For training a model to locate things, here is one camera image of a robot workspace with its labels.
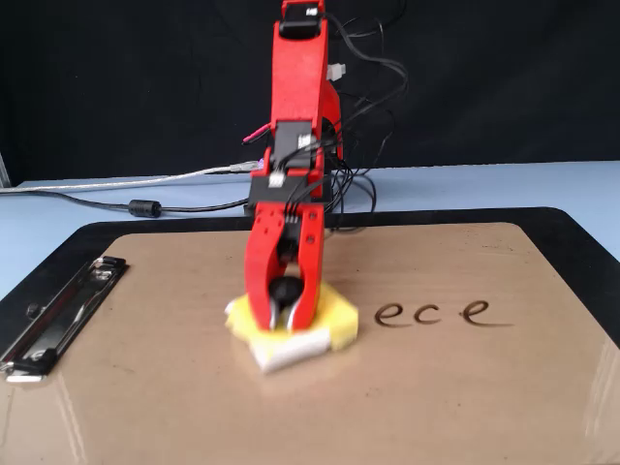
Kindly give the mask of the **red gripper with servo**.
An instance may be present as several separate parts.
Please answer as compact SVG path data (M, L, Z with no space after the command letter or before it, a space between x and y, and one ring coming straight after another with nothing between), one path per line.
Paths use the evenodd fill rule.
M324 237L325 209L320 203L257 204L245 250L245 291L260 329L275 328L269 284L284 273L281 263L290 262L298 264L303 290L289 317L288 330L304 330L312 324L321 288Z

